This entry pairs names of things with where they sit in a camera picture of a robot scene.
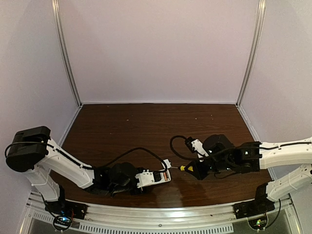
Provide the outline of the yellow handled screwdriver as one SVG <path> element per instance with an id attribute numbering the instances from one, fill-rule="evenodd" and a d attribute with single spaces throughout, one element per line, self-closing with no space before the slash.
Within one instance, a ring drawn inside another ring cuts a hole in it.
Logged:
<path id="1" fill-rule="evenodd" d="M 193 167 L 190 166 L 190 167 L 187 167 L 187 166 L 172 166 L 170 169 L 177 169 L 179 171 L 183 171 L 183 172 L 188 172 L 188 173 L 193 173 L 194 170 L 193 170 Z"/>

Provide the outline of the white battery cover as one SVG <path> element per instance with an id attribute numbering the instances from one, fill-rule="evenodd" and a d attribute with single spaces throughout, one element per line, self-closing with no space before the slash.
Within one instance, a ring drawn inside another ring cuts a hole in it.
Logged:
<path id="1" fill-rule="evenodd" d="M 171 162 L 168 160 L 168 159 L 165 159 L 162 161 L 162 166 L 164 169 L 170 169 L 172 166 L 171 166 Z"/>

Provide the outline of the white remote control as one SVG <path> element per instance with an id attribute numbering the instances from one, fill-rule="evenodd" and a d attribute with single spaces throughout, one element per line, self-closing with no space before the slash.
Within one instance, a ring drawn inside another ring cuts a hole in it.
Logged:
<path id="1" fill-rule="evenodd" d="M 168 172 L 168 175 L 170 176 L 170 181 L 171 181 L 172 178 L 171 178 L 170 172 L 169 171 L 166 171 L 166 172 Z M 150 182 L 148 182 L 147 185 L 145 185 L 145 187 L 170 182 L 170 181 L 165 181 L 164 180 L 163 173 L 164 172 L 160 172 L 160 171 L 152 172 L 153 179 L 150 179 Z"/>

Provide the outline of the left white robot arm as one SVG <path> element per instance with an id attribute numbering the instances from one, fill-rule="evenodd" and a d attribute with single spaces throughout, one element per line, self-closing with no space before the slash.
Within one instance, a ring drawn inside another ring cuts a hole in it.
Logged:
<path id="1" fill-rule="evenodd" d="M 46 126 L 16 132 L 5 149 L 6 164 L 23 173 L 47 202 L 62 199 L 63 189 L 48 175 L 50 169 L 75 183 L 79 188 L 97 195 L 111 195 L 125 191 L 140 193 L 155 183 L 153 172 L 141 173 L 131 163 L 109 167 L 85 164 L 59 147 L 50 137 Z"/>

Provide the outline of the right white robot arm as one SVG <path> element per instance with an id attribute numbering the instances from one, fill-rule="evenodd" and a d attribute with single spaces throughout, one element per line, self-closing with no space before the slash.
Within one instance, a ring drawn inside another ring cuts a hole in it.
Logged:
<path id="1" fill-rule="evenodd" d="M 256 195 L 257 200 L 276 202 L 312 181 L 311 138 L 280 143 L 253 141 L 234 146 L 225 135 L 212 135 L 204 142 L 189 137 L 185 144 L 197 158 L 180 169 L 198 180 L 224 171 L 246 174 L 277 166 L 299 165 L 294 171 L 264 185 L 264 190 Z"/>

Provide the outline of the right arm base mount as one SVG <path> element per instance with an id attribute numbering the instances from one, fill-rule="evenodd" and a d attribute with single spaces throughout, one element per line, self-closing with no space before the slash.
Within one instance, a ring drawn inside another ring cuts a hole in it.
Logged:
<path id="1" fill-rule="evenodd" d="M 275 202 L 268 200 L 266 196 L 233 205 L 236 219 L 247 218 L 249 227 L 255 231 L 262 231 L 269 227 L 268 212 L 274 209 Z"/>

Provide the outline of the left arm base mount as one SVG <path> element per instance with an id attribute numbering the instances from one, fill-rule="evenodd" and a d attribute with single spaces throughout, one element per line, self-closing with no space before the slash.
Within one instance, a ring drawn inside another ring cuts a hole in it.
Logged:
<path id="1" fill-rule="evenodd" d="M 86 204 L 68 200 L 54 202 L 43 200 L 43 202 L 45 210 L 53 217 L 53 227 L 59 232 L 68 230 L 72 226 L 75 218 L 83 220 L 88 208 Z"/>

